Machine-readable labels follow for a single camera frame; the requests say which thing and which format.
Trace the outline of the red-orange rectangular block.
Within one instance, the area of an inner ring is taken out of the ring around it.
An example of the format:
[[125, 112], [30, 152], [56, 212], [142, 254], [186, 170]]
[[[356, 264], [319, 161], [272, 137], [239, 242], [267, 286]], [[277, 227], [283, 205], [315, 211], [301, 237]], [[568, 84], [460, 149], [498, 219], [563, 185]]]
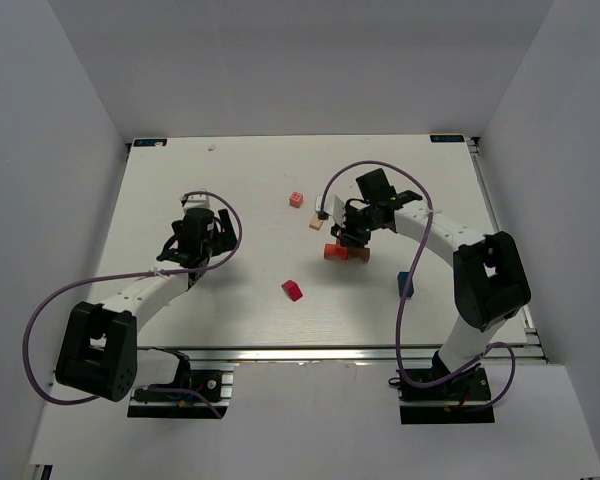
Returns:
[[339, 244], [329, 244], [324, 246], [323, 257], [326, 260], [346, 261], [349, 257], [348, 249]]

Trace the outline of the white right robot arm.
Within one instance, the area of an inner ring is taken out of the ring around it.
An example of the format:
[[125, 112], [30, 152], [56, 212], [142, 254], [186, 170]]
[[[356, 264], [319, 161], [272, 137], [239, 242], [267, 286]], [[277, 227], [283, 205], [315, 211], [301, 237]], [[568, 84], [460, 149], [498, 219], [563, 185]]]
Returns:
[[377, 230], [417, 241], [410, 275], [424, 251], [451, 267], [458, 317], [432, 359], [427, 384], [433, 387], [463, 374], [493, 349], [498, 330], [530, 302], [530, 286], [509, 233], [482, 233], [454, 221], [435, 209], [423, 185], [399, 192], [387, 179], [388, 163], [371, 165], [356, 180], [359, 198], [344, 201], [324, 192], [318, 215], [332, 219], [331, 233], [344, 247], [366, 246]]

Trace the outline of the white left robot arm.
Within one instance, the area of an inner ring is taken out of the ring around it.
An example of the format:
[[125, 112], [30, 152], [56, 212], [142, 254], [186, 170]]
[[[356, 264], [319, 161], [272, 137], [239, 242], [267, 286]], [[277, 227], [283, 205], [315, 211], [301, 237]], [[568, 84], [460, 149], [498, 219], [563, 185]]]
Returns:
[[212, 258], [238, 245], [227, 209], [188, 208], [172, 223], [172, 230], [148, 275], [106, 300], [83, 301], [72, 309], [56, 364], [57, 382], [96, 397], [122, 400], [137, 376], [139, 331], [188, 292]]

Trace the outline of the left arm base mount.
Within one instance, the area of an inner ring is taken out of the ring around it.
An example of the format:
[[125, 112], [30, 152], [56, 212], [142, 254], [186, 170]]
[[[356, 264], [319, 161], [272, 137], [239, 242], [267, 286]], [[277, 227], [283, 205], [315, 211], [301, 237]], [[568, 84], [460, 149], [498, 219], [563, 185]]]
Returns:
[[213, 419], [227, 413], [235, 366], [192, 351], [142, 347], [127, 416], [137, 419]]

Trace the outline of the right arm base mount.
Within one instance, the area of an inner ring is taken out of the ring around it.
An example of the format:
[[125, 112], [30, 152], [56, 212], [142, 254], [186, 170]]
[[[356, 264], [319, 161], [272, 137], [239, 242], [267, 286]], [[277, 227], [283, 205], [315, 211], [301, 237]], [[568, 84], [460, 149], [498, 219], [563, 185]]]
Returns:
[[396, 388], [402, 425], [493, 424], [491, 389], [483, 367], [432, 388], [420, 389], [399, 376], [388, 380]]

